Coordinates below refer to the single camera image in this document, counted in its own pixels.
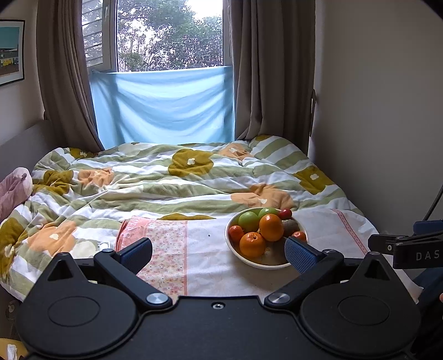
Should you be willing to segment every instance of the picture frame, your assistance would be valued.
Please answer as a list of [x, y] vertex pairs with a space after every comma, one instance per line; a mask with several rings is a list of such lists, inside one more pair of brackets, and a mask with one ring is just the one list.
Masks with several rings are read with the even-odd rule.
[[24, 80], [25, 20], [0, 19], [0, 86]]

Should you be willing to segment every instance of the wrinkled fabric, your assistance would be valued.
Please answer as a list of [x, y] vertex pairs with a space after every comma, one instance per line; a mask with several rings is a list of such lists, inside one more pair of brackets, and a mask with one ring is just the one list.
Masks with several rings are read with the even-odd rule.
[[[295, 212], [294, 219], [307, 233], [312, 247], [319, 251], [336, 249], [348, 258], [363, 258], [369, 251], [369, 236], [377, 233], [368, 219], [353, 211], [315, 207]], [[226, 245], [228, 222], [228, 219], [163, 221], [133, 216], [122, 224], [115, 250], [148, 237], [152, 241], [152, 260], [137, 276], [174, 301], [179, 295], [258, 295], [263, 300], [298, 276], [292, 266], [266, 271], [237, 259]], [[421, 288], [403, 270], [395, 272], [416, 300]]]
[[32, 193], [32, 179], [26, 168], [17, 168], [0, 183], [0, 222]]
[[179, 145], [233, 140], [231, 67], [94, 71], [90, 84], [98, 136], [107, 149], [128, 142]]
[[35, 166], [32, 196], [0, 225], [1, 285], [22, 300], [53, 254], [88, 258], [114, 248], [121, 223], [133, 216], [229, 220], [267, 206], [360, 213], [313, 166], [275, 136], [228, 144], [129, 143], [98, 154], [58, 148]]

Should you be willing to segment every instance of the bed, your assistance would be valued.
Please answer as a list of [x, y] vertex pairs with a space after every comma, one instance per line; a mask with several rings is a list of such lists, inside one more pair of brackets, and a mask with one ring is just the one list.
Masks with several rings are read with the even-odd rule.
[[32, 195], [0, 226], [1, 285], [20, 300], [56, 253], [87, 258], [119, 250], [134, 241], [139, 218], [148, 219], [141, 231], [155, 254], [139, 276], [174, 298], [262, 295], [297, 276], [292, 268], [279, 275], [245, 268], [229, 253], [224, 226], [249, 207], [292, 209], [318, 232], [316, 247], [346, 256], [363, 257], [376, 232], [296, 146], [275, 136], [229, 144], [128, 143], [101, 153], [57, 148], [36, 164], [32, 178]]

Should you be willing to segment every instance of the wall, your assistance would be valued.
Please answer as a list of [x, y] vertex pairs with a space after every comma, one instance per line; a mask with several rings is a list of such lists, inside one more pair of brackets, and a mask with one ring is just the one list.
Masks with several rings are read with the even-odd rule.
[[37, 0], [15, 0], [0, 14], [0, 19], [25, 20], [25, 79], [0, 86], [0, 145], [43, 118], [35, 47], [36, 17]]
[[317, 0], [316, 33], [310, 156], [380, 232], [411, 234], [443, 182], [443, 20], [420, 0]]

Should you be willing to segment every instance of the red cherry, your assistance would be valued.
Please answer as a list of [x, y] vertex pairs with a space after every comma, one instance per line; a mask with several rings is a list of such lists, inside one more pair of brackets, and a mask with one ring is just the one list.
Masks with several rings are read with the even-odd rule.
[[278, 217], [282, 220], [289, 220], [292, 217], [292, 211], [290, 209], [280, 210]]

